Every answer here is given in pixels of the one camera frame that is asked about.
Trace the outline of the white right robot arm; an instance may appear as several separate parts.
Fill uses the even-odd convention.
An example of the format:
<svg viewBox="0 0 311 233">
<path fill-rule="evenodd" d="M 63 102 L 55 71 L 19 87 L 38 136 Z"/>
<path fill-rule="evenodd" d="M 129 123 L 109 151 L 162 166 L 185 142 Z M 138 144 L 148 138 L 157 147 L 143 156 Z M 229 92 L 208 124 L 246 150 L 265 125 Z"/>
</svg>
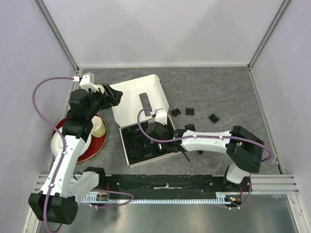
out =
<svg viewBox="0 0 311 233">
<path fill-rule="evenodd" d="M 230 131 L 203 133 L 169 127 L 168 101 L 161 85 L 133 84 L 131 81 L 112 85 L 122 92 L 118 106 L 113 107 L 115 122 L 124 129 L 137 126 L 139 134 L 171 153 L 211 151 L 227 154 L 232 160 L 223 178 L 223 187 L 234 191 L 251 173 L 259 173 L 264 142 L 243 127 Z"/>
</svg>

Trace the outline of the cream paper cup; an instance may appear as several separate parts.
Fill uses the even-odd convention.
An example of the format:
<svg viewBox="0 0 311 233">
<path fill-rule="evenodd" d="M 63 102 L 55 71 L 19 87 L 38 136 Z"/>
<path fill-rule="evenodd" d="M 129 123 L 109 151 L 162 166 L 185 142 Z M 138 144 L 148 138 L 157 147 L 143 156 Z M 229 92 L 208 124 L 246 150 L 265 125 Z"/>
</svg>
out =
<svg viewBox="0 0 311 233">
<path fill-rule="evenodd" d="M 94 116 L 91 120 L 93 124 L 93 128 L 91 130 L 91 135 L 96 138 L 101 138 L 106 133 L 106 127 L 101 117 Z"/>
</svg>

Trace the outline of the white cardboard box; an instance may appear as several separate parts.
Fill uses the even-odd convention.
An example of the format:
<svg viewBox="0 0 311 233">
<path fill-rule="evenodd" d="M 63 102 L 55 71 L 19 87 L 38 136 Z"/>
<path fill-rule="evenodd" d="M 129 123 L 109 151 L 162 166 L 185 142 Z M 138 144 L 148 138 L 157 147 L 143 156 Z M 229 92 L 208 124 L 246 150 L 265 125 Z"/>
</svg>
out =
<svg viewBox="0 0 311 233">
<path fill-rule="evenodd" d="M 160 79 L 155 74 L 116 83 L 111 87 L 123 92 L 119 105 L 112 108 L 114 120 L 119 128 L 140 122 L 141 127 L 146 130 L 148 125 L 154 122 L 150 114 L 152 110 L 169 110 Z"/>
</svg>

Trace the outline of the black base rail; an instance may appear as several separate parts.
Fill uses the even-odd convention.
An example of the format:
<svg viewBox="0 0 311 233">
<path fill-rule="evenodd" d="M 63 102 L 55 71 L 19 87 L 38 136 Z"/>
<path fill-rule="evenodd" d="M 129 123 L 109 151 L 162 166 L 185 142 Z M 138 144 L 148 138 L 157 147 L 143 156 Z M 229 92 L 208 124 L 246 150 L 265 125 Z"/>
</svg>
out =
<svg viewBox="0 0 311 233">
<path fill-rule="evenodd" d="M 223 176 L 213 175 L 106 175 L 109 191 L 123 192 L 134 197 L 208 197 L 215 193 L 246 193 L 249 178 L 240 184 L 226 181 Z"/>
</svg>

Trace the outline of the black comb guard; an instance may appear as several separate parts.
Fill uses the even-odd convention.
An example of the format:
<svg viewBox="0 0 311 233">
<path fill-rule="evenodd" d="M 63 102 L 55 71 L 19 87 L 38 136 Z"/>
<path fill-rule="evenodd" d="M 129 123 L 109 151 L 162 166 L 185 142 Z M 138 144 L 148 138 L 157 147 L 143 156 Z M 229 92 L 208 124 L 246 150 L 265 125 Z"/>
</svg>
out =
<svg viewBox="0 0 311 233">
<path fill-rule="evenodd" d="M 175 109 L 172 109 L 172 110 L 170 111 L 170 113 L 171 113 L 171 115 L 172 115 L 173 117 L 176 117 L 176 116 L 178 116 L 178 115 L 181 114 L 181 111 L 180 111 L 179 108 L 175 108 Z"/>
<path fill-rule="evenodd" d="M 220 118 L 218 116 L 216 116 L 215 114 L 211 114 L 208 118 L 214 124 L 217 123 L 220 120 Z"/>
<path fill-rule="evenodd" d="M 193 124 L 185 125 L 186 130 L 195 131 L 195 126 Z"/>
<path fill-rule="evenodd" d="M 186 115 L 189 115 L 189 116 L 193 116 L 193 115 L 195 115 L 195 109 L 194 109 L 194 108 L 187 107 L 187 108 L 185 109 L 185 114 L 186 114 Z"/>
</svg>

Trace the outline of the black silver hair clipper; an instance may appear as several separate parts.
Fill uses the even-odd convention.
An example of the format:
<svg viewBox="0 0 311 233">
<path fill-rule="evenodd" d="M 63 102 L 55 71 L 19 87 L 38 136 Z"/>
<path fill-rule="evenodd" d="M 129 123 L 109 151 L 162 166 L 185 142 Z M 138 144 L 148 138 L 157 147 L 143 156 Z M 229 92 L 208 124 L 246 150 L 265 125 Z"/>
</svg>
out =
<svg viewBox="0 0 311 233">
<path fill-rule="evenodd" d="M 162 145 L 159 143 L 156 144 L 156 151 L 157 151 L 157 153 L 164 153 L 165 152 Z"/>
</svg>

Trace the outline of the black plastic tray insert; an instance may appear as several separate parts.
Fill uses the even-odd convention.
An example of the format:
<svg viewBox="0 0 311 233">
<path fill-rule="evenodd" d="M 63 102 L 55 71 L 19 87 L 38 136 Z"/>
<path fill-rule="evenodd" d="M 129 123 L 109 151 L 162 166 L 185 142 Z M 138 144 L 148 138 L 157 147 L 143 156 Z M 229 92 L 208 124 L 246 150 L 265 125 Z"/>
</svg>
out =
<svg viewBox="0 0 311 233">
<path fill-rule="evenodd" d="M 127 164 L 130 168 L 177 155 L 177 153 L 166 150 L 164 153 L 157 153 L 156 143 L 145 137 L 137 124 L 119 128 L 119 130 Z"/>
</svg>

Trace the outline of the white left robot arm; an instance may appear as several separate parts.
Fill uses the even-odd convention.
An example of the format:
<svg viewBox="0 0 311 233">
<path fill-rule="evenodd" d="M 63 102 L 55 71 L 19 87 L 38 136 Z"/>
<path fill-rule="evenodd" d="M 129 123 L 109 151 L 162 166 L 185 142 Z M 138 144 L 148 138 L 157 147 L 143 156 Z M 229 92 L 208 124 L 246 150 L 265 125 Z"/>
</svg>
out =
<svg viewBox="0 0 311 233">
<path fill-rule="evenodd" d="M 36 217 L 44 223 L 71 224 L 84 197 L 92 189 L 101 191 L 106 187 L 105 171 L 99 167 L 87 167 L 78 181 L 70 183 L 77 160 L 91 135 L 91 120 L 100 110 L 119 105 L 123 96 L 121 91 L 108 85 L 102 88 L 103 92 L 77 89 L 70 94 L 70 109 L 61 132 L 64 140 L 46 182 L 28 199 Z"/>
</svg>

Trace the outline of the red round plate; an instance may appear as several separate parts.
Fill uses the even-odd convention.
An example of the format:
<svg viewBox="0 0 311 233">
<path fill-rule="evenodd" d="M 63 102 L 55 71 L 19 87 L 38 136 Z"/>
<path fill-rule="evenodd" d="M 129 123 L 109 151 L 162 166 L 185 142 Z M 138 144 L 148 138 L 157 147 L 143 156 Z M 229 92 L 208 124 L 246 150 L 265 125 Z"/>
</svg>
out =
<svg viewBox="0 0 311 233">
<path fill-rule="evenodd" d="M 83 153 L 82 155 L 80 155 L 78 157 L 77 162 L 78 163 L 84 162 L 84 161 L 92 158 L 93 156 L 95 156 L 102 149 L 103 145 L 105 144 L 106 138 L 107 138 L 107 131 L 106 131 L 105 135 L 101 138 L 96 138 L 96 137 L 91 135 L 91 143 L 90 143 L 88 149 L 86 150 L 85 153 Z"/>
</svg>

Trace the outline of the white plate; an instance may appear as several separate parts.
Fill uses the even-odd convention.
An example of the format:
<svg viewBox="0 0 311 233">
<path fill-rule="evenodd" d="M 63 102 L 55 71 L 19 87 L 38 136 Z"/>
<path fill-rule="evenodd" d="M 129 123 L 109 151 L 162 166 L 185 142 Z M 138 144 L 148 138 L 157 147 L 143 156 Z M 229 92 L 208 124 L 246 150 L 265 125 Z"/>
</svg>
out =
<svg viewBox="0 0 311 233">
<path fill-rule="evenodd" d="M 88 136 L 86 144 L 84 145 L 80 155 L 86 152 L 90 143 L 91 143 L 91 135 Z M 62 142 L 61 136 L 58 133 L 54 133 L 51 139 L 51 150 L 55 157 L 58 155 L 58 152 L 62 146 L 63 146 L 63 142 Z"/>
</svg>

